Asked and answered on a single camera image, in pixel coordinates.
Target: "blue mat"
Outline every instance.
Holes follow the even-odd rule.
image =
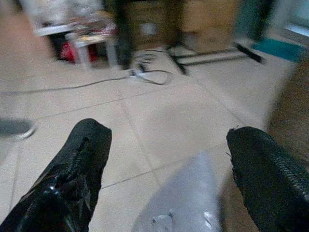
[[[299,62],[302,54],[305,52],[303,47],[296,44],[267,38],[254,44],[252,48],[293,62]]]

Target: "cable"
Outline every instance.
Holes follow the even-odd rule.
[[[144,50],[144,51],[164,52],[164,51],[154,50],[154,49],[147,49],[147,50]],[[154,73],[154,72],[162,72],[162,73],[172,74],[171,72],[168,72],[168,71],[165,71],[165,70],[149,70],[149,71],[147,71],[145,66],[142,65],[142,64],[150,64],[150,63],[152,63],[153,60],[155,60],[157,57],[158,57],[157,55],[151,54],[151,53],[146,53],[146,54],[142,54],[142,55],[134,57],[134,59],[138,62],[140,68],[142,68],[142,69],[141,69],[140,73],[137,73],[134,70],[129,71],[130,76],[106,79],[106,80],[96,81],[96,82],[92,82],[92,83],[81,85],[81,86],[73,86],[73,87],[44,88],[44,89],[37,89],[37,90],[30,90],[30,91],[0,91],[0,95],[2,95],[2,96],[9,96],[9,95],[34,94],[34,93],[40,93],[40,92],[52,92],[52,91],[77,89],[77,88],[83,88],[83,87],[99,84],[99,83],[106,82],[106,81],[125,80],[125,79],[129,79],[129,78],[132,78],[132,77],[136,77],[136,78],[138,78],[140,80],[143,80],[143,81],[145,81],[147,83],[154,84],[154,85],[166,85],[167,83],[169,83],[171,81],[171,78],[169,78],[169,76],[167,76],[166,81],[164,81],[162,83],[156,82],[156,81],[152,81],[152,80],[150,80],[148,78],[145,78],[145,77],[141,76],[142,73]]]
[[[30,90],[30,91],[1,91],[1,95],[18,95],[18,94],[33,94],[33,93],[40,93],[40,92],[52,92],[52,91],[59,91],[59,90],[68,90],[68,89],[76,89],[76,88],[83,88],[95,84],[99,84],[106,81],[116,81],[116,80],[124,80],[128,79],[130,77],[120,77],[120,78],[113,78],[113,79],[106,79],[101,81],[92,82],[89,84],[81,85],[81,86],[72,86],[72,87],[61,87],[61,88],[43,88],[43,89],[37,89],[37,90]]]

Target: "shoe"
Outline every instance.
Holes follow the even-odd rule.
[[[35,132],[34,123],[29,120],[0,118],[0,137],[25,139]]]

